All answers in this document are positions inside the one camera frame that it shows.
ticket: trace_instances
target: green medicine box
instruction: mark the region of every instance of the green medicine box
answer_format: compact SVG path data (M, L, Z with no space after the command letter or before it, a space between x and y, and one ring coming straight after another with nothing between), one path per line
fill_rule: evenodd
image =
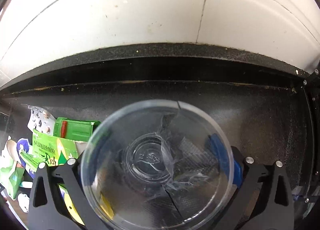
M58 117L54 124L53 135L74 141L89 141L100 121L77 121Z

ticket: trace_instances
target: purple package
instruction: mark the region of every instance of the purple package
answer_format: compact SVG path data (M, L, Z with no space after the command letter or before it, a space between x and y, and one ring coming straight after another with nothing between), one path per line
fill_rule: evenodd
M29 173L29 175L34 178L35 177L35 172L33 170L31 170L31 168L29 166L26 166L26 162L21 158L20 156L20 150L24 150L26 153L30 154L32 153L32 145L29 144L28 139L20 139L17 142L17 152L19 155L19 158L21 160L21 164L22 166L26 169L26 171Z

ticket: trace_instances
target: tile grout line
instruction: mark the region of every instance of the tile grout line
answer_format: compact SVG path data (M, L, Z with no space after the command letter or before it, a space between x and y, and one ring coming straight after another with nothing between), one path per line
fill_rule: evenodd
M201 19L200 19L200 24L199 24L199 29L198 29L198 34L197 34L197 39L196 39L196 44L198 43L198 37L201 29L201 23L202 23L202 18L203 18L203 13L204 13L204 6L207 0L204 0L203 2L203 7L202 7L202 13L201 13Z

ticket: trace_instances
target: silver bolt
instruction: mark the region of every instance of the silver bolt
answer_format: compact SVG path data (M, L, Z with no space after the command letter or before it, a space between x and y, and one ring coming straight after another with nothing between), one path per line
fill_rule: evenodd
M282 162L281 161L276 161L276 165L281 168L283 166Z
M68 159L67 163L68 165L73 165L76 163L76 159L75 158Z
M249 164L254 163L254 159L253 159L252 157L246 157L246 158L245 158L245 161L246 161L247 163L249 163Z
M45 162L41 162L38 167L39 169L43 169L45 167Z

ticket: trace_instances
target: plastic container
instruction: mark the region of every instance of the plastic container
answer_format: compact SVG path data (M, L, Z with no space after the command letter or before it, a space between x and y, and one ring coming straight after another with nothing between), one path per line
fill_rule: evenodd
M81 181L111 228L197 229L225 205L233 162L208 114L183 102L148 100L116 111L96 129Z

